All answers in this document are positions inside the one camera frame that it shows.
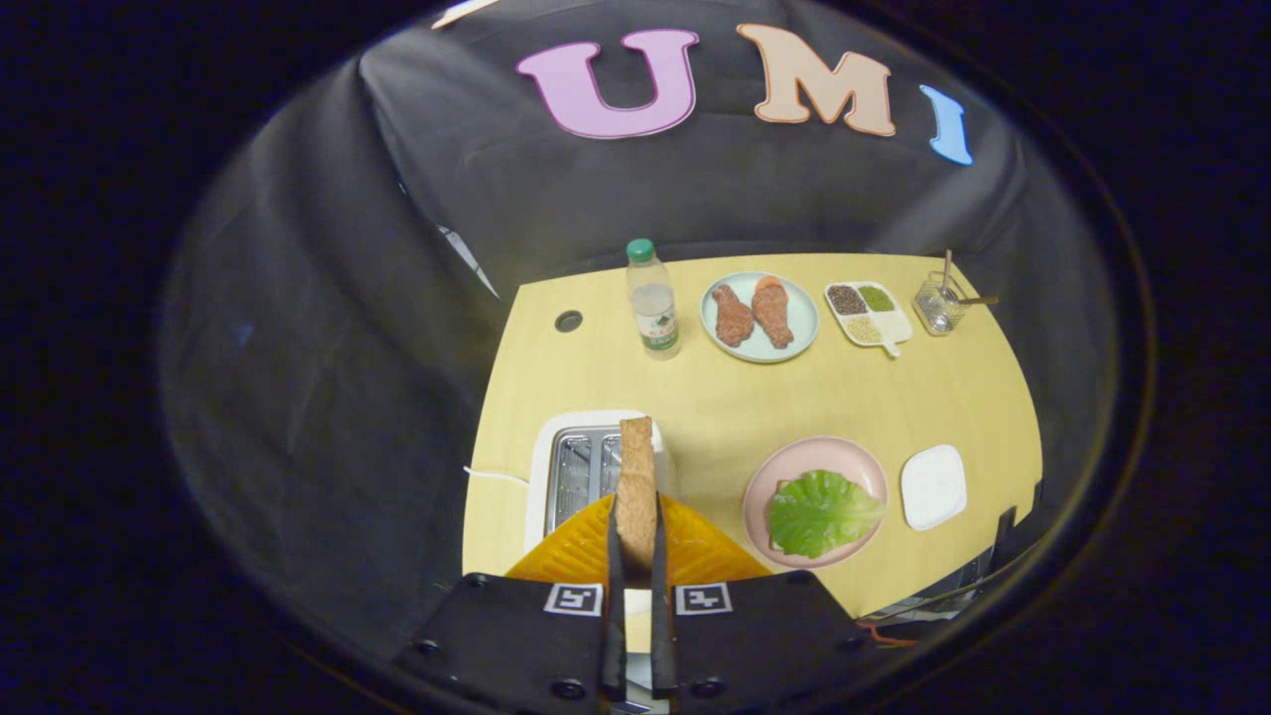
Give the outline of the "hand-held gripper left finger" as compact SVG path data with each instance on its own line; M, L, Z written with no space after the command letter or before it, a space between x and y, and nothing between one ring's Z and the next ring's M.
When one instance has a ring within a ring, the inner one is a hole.
M614 507L590 503L502 577L463 577L394 665L466 712L608 712L627 697Z

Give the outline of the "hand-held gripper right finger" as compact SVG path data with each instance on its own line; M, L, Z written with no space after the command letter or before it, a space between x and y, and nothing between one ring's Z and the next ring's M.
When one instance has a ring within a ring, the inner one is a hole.
M871 664L871 632L813 573L771 573L658 499L649 665L675 714L812 714Z

